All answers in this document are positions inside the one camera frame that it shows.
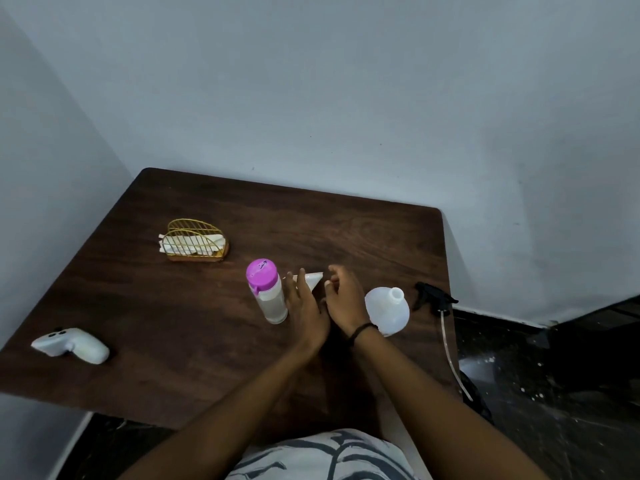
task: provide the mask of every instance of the yellow wire rack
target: yellow wire rack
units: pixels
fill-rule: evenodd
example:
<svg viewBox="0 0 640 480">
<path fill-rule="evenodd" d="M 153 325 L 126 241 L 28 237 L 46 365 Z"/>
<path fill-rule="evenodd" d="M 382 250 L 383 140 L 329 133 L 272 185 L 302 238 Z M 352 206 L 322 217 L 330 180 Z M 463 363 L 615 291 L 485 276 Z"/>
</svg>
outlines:
<svg viewBox="0 0 640 480">
<path fill-rule="evenodd" d="M 171 261 L 222 261 L 229 252 L 229 240 L 212 224 L 174 219 L 160 240 L 160 250 Z"/>
</svg>

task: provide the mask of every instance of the person's left arm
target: person's left arm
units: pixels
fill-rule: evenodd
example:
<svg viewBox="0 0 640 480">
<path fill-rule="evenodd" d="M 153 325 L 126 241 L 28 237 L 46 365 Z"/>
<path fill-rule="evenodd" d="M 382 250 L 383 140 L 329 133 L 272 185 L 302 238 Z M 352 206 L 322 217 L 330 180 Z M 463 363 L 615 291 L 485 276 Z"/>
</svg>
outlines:
<svg viewBox="0 0 640 480">
<path fill-rule="evenodd" d="M 318 307 L 304 275 L 300 269 L 297 287 L 291 273 L 284 279 L 293 325 L 288 350 L 151 450 L 119 480 L 219 480 L 228 475 L 292 377 L 317 354 L 329 333 L 326 307 Z"/>
</svg>

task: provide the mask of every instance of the dark marble floor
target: dark marble floor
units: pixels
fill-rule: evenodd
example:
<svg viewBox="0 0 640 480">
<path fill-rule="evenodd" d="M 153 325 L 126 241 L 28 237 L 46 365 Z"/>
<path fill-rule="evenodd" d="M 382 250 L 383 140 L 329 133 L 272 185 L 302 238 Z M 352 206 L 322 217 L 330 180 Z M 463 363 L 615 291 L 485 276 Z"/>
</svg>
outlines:
<svg viewBox="0 0 640 480">
<path fill-rule="evenodd" d="M 639 327 L 638 300 L 548 331 L 457 312 L 460 370 L 552 480 L 640 479 Z M 170 434 L 95 415 L 58 480 L 115 480 Z"/>
</svg>

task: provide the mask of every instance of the black bracelet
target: black bracelet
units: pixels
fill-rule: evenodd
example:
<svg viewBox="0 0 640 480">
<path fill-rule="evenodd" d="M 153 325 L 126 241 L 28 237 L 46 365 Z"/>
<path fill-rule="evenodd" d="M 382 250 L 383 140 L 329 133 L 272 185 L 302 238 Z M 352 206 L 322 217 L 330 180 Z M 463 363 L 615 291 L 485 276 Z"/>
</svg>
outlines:
<svg viewBox="0 0 640 480">
<path fill-rule="evenodd" d="M 358 338 L 358 335 L 360 334 L 361 331 L 363 331 L 366 327 L 375 327 L 376 330 L 378 329 L 377 325 L 374 325 L 373 323 L 369 322 L 369 323 L 365 323 L 364 325 L 360 325 L 359 327 L 357 327 L 356 331 L 353 332 L 353 334 L 349 337 L 347 344 L 349 347 L 353 347 L 354 343 L 356 342 L 356 339 Z"/>
</svg>

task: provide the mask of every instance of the transparent bottle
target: transparent bottle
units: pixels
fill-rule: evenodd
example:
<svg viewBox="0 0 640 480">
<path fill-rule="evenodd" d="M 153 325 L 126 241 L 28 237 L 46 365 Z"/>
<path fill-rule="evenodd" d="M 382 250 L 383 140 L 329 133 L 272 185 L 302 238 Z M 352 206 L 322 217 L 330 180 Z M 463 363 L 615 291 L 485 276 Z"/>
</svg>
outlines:
<svg viewBox="0 0 640 480">
<path fill-rule="evenodd" d="M 364 297 L 369 319 L 385 337 L 402 330 L 409 323 L 409 304 L 400 288 L 373 288 Z"/>
<path fill-rule="evenodd" d="M 256 259 L 246 268 L 246 280 L 269 323 L 284 322 L 289 311 L 284 303 L 278 269 L 269 259 Z"/>
</svg>

